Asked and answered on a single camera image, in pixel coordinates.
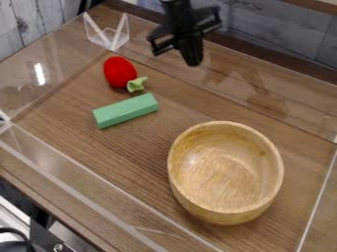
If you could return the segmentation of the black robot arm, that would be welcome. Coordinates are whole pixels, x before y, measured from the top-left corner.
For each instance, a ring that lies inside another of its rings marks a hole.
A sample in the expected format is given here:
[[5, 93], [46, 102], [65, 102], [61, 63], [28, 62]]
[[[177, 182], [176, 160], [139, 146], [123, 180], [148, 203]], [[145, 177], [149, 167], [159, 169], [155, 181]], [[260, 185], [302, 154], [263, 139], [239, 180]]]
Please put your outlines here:
[[219, 7], [195, 9], [189, 0], [159, 0], [164, 10], [164, 23], [148, 34], [152, 54], [176, 49], [189, 67], [203, 61], [204, 35], [221, 27]]

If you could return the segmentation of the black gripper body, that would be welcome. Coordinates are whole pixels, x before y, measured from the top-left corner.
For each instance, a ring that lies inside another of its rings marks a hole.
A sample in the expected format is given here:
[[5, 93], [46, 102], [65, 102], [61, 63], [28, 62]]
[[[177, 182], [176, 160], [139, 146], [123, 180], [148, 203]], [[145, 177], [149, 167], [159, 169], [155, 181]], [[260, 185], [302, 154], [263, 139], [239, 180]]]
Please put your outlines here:
[[152, 53], [159, 55], [177, 49], [180, 37], [199, 33], [201, 37], [221, 26], [219, 7], [215, 5], [193, 9], [191, 5], [163, 5], [165, 22], [148, 34]]

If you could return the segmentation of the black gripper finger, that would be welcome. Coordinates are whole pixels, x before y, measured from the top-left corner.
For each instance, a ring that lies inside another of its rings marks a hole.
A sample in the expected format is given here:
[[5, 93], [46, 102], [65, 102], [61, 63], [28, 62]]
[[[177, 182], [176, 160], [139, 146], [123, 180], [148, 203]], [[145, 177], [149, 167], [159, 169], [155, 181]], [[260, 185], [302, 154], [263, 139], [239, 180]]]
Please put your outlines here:
[[177, 40], [177, 49], [188, 66], [195, 67], [203, 61], [203, 38], [199, 33]]

